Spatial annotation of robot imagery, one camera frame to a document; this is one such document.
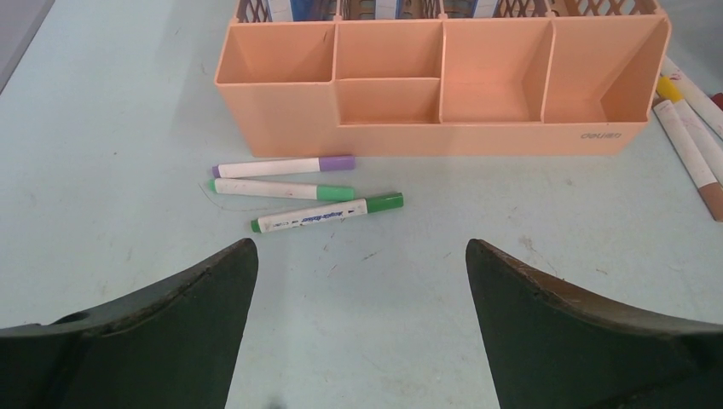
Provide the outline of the light green cap marker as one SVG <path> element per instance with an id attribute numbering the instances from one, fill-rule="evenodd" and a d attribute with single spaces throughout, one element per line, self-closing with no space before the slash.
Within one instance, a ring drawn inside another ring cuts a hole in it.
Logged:
<path id="1" fill-rule="evenodd" d="M 212 192 L 219 194 L 265 198 L 331 202 L 344 202 L 356 198 L 356 191 L 353 187 L 250 179 L 215 178 L 210 180 L 210 188 Z"/>

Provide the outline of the yellow cap white marker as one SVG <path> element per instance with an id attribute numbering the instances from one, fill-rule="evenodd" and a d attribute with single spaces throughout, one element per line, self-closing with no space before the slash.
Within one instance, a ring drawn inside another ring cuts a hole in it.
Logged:
<path id="1" fill-rule="evenodd" d="M 673 102 L 698 150 L 703 155 L 718 182 L 722 184 L 722 148 L 720 145 L 714 140 L 714 137 L 670 79 L 661 76 L 656 85 L 656 92 L 662 98 L 661 101 L 669 100 Z"/>

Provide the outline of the blue folder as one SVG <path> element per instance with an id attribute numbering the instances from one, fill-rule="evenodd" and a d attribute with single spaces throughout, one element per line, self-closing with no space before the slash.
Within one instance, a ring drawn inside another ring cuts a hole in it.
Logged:
<path id="1" fill-rule="evenodd" d="M 471 17 L 493 18 L 499 2 L 499 0 L 474 0 Z"/>
<path id="2" fill-rule="evenodd" d="M 315 21 L 323 15 L 321 1 L 268 0 L 272 22 Z"/>
<path id="3" fill-rule="evenodd" d="M 402 16 L 403 0 L 375 0 L 374 19 L 394 20 Z"/>

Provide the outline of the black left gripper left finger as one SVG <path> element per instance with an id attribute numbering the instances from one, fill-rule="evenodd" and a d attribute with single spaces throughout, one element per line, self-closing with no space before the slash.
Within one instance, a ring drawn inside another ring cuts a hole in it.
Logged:
<path id="1" fill-rule="evenodd" d="M 2 329 L 2 407 L 225 407 L 258 265 L 242 239 L 111 302 Z"/>

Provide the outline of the dark red cap marker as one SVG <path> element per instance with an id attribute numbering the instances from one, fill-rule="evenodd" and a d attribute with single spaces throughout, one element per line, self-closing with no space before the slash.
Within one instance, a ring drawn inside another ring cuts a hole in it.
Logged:
<path id="1" fill-rule="evenodd" d="M 720 109 L 723 110 L 723 94 L 717 93 L 710 96 L 710 100 Z"/>

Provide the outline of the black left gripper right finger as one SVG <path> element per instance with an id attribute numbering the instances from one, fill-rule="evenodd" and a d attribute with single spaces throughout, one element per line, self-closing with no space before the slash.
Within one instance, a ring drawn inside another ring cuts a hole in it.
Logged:
<path id="1" fill-rule="evenodd" d="M 602 297 L 480 239 L 466 270 L 501 407 L 721 407 L 720 325 Z"/>

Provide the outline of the blue folder bottom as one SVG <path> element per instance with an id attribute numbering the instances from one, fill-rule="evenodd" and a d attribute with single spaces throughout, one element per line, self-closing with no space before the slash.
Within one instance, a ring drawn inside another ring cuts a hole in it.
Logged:
<path id="1" fill-rule="evenodd" d="M 474 0 L 471 17 L 493 18 L 499 2 L 499 0 Z"/>

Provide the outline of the blue folder top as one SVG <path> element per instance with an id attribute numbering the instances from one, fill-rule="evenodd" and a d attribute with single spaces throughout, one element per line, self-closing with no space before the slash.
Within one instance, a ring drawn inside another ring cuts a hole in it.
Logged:
<path id="1" fill-rule="evenodd" d="M 321 1 L 268 0 L 272 22 L 315 21 L 323 15 Z"/>

